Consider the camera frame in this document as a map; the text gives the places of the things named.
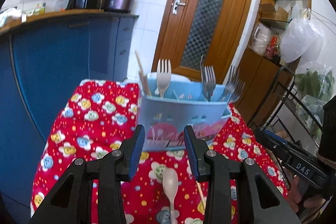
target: wooden countertop edge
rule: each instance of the wooden countertop edge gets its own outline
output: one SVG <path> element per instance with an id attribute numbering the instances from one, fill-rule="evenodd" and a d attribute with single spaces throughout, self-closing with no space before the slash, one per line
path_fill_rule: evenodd
<path id="1" fill-rule="evenodd" d="M 27 25 L 31 25 L 35 22 L 38 23 L 43 20 L 50 20 L 50 19 L 55 19 L 55 18 L 60 18 L 60 17 L 73 17 L 73 16 L 81 16 L 81 17 L 111 16 L 111 17 L 133 17 L 133 18 L 139 17 L 138 15 L 133 15 L 133 14 L 104 12 L 103 10 L 99 10 L 99 9 L 72 9 L 72 10 L 65 10 L 65 11 L 59 11 L 59 12 L 50 12 L 50 13 L 27 17 L 27 21 L 24 23 L 21 23 L 21 19 L 13 20 L 12 22 L 0 28 L 0 36 L 12 30 L 25 27 Z"/>

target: blue plastic utensil holder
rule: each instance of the blue plastic utensil holder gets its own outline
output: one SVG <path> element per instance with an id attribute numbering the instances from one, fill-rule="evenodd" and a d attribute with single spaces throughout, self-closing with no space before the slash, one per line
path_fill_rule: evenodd
<path id="1" fill-rule="evenodd" d="M 142 92 L 137 112 L 137 123 L 146 130 L 144 151 L 185 149 L 186 125 L 193 127 L 197 138 L 211 145 L 231 116 L 227 102 L 217 102 L 223 85 L 216 85 L 211 102 L 203 97 L 199 82 L 171 82 L 164 98 L 154 96 L 155 79 L 148 79 L 148 85 L 153 96 Z"/>

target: silver screw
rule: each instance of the silver screw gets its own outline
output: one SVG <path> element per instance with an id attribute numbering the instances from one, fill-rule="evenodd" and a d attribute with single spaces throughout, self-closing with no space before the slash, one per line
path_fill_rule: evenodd
<path id="1" fill-rule="evenodd" d="M 245 162 L 246 162 L 246 164 L 248 164 L 248 165 L 254 165 L 254 159 L 246 158 L 246 159 L 245 159 Z"/>
<path id="2" fill-rule="evenodd" d="M 207 155 L 209 156 L 209 157 L 214 157 L 214 156 L 216 156 L 216 151 L 215 150 L 208 150 L 207 151 Z"/>
<path id="3" fill-rule="evenodd" d="M 83 164 L 84 160 L 82 158 L 75 159 L 75 165 Z"/>
<path id="4" fill-rule="evenodd" d="M 113 157 L 119 157 L 120 155 L 121 155 L 121 151 L 119 149 L 112 151 L 112 156 Z"/>

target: floral tablecloth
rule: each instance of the floral tablecloth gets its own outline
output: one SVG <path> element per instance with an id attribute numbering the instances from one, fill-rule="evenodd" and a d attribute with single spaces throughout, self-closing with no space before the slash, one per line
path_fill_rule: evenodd
<path id="1" fill-rule="evenodd" d="M 86 161 L 102 158 L 118 149 L 135 129 L 138 84 L 121 84 L 101 80 L 84 80 L 76 88 L 64 110 L 56 118 L 43 151 L 33 182 L 31 214 L 53 187 L 68 165 L 77 157 Z M 286 197 L 280 172 L 246 126 L 238 111 L 230 105 L 232 116 L 213 142 L 212 149 L 229 159 L 251 157 Z M 175 198 L 177 223 L 202 224 L 204 208 L 191 175 L 185 150 L 142 152 L 138 172 L 121 192 L 127 223 L 170 223 L 169 201 L 162 188 L 166 168 L 174 168 L 179 178 Z M 94 182 L 92 223 L 98 223 L 98 181 Z M 207 196 L 207 183 L 202 183 Z M 231 181 L 231 218 L 237 223 L 235 182 Z"/>

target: checkered glass panel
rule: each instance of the checkered glass panel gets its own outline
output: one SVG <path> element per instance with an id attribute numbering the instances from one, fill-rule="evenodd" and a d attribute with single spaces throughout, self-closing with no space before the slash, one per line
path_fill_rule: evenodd
<path id="1" fill-rule="evenodd" d="M 200 59 L 208 53 L 223 0 L 198 0 L 181 66 L 199 70 Z"/>

